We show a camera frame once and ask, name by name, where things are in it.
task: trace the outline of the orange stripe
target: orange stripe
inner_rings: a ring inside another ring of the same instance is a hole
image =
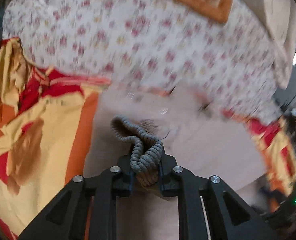
[[[98,94],[92,93],[85,101],[80,114],[80,120],[76,131],[68,160],[65,184],[75,175],[81,175],[84,169],[86,154],[91,143],[92,120],[98,103]]]

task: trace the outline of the floral fabric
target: floral fabric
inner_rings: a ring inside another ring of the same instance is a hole
[[[225,25],[173,0],[12,0],[3,37],[20,36],[36,65],[98,74],[133,89],[187,82],[225,109],[279,116],[274,47],[240,0]]]

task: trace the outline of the metal screw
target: metal screw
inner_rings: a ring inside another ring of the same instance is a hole
[[[177,173],[181,173],[183,171],[183,168],[181,166],[175,166],[173,167],[173,171]]]
[[[76,176],[74,176],[74,177],[72,178],[72,180],[73,180],[74,182],[82,182],[82,181],[84,180],[84,178],[83,178],[83,176],[81,176],[81,175],[76,175]]]
[[[220,177],[218,177],[218,176],[212,176],[212,177],[210,178],[210,180],[211,180],[211,182],[217,184],[217,183],[220,182]]]
[[[112,166],[110,168],[110,171],[113,172],[113,173],[117,173],[117,172],[121,171],[121,169],[118,166]]]

